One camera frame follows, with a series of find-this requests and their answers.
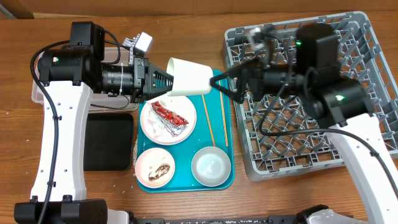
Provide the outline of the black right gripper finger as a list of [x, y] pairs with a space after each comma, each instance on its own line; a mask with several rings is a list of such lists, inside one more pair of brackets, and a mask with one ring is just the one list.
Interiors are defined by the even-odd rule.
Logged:
[[221, 81], [220, 77], [213, 77], [210, 79], [210, 85], [219, 90], [220, 92], [224, 93], [228, 97], [230, 97], [233, 101], [242, 104], [244, 101], [244, 94], [246, 92], [246, 83], [237, 80], [235, 88], [229, 90], [227, 88], [222, 87], [221, 85], [217, 84], [218, 81]]
[[237, 78], [239, 81], [247, 81], [248, 78], [253, 75], [255, 70], [261, 70], [261, 61], [259, 59], [253, 59], [230, 68], [221, 75], [210, 78], [210, 83], [216, 83], [225, 78]]

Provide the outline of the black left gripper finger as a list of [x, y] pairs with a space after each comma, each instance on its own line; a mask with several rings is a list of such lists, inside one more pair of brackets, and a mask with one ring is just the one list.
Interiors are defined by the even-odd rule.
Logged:
[[173, 81], [166, 78], [148, 78], [146, 80], [146, 100], [154, 99], [171, 91]]
[[174, 80], [172, 75], [152, 63], [149, 64], [149, 78], [154, 81], [160, 80], [161, 82], [172, 82]]

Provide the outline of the white paper cup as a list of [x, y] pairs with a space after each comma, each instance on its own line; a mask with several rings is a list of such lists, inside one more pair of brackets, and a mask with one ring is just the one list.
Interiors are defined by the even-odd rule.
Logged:
[[168, 96], [206, 95], [211, 91], [213, 70], [207, 65], [171, 57], [166, 72], [174, 77]]

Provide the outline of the red foil snack wrapper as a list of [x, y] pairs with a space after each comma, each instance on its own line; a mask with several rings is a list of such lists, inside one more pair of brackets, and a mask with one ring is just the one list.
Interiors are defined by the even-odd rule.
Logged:
[[162, 121], [171, 129], [173, 137], [180, 135], [189, 122], [174, 111], [163, 108], [157, 101], [151, 103], [155, 112], [162, 118]]

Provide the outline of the brown food scrap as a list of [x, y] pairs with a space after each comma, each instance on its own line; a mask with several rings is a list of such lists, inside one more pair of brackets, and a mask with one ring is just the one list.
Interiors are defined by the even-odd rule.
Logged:
[[151, 171], [148, 175], [148, 179], [150, 181], [155, 181], [159, 179], [160, 177], [164, 176], [167, 174], [170, 170], [170, 165], [169, 164], [162, 164], [159, 166], [155, 171]]

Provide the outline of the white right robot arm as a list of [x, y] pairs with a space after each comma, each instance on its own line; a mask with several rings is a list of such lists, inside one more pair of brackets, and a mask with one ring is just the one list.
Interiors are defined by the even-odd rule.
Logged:
[[210, 80], [235, 80], [224, 89], [237, 103], [246, 92], [259, 101], [264, 95], [294, 95], [317, 121], [339, 152], [363, 201], [369, 223], [397, 222], [397, 168], [387, 150], [371, 99], [361, 82], [341, 74], [338, 36], [332, 26], [316, 23], [295, 33], [296, 52], [285, 65], [253, 58]]

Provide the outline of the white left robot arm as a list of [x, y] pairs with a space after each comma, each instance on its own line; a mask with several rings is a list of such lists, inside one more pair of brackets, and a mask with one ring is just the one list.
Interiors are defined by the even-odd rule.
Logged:
[[141, 33], [124, 42], [130, 61], [104, 59], [109, 32], [92, 22], [73, 22], [70, 38], [38, 50], [30, 71], [44, 97], [40, 162], [28, 202], [17, 203], [18, 223], [133, 223], [131, 212], [109, 209], [86, 197], [86, 121], [96, 93], [126, 95], [143, 103], [169, 92], [173, 77], [145, 58], [152, 37]]

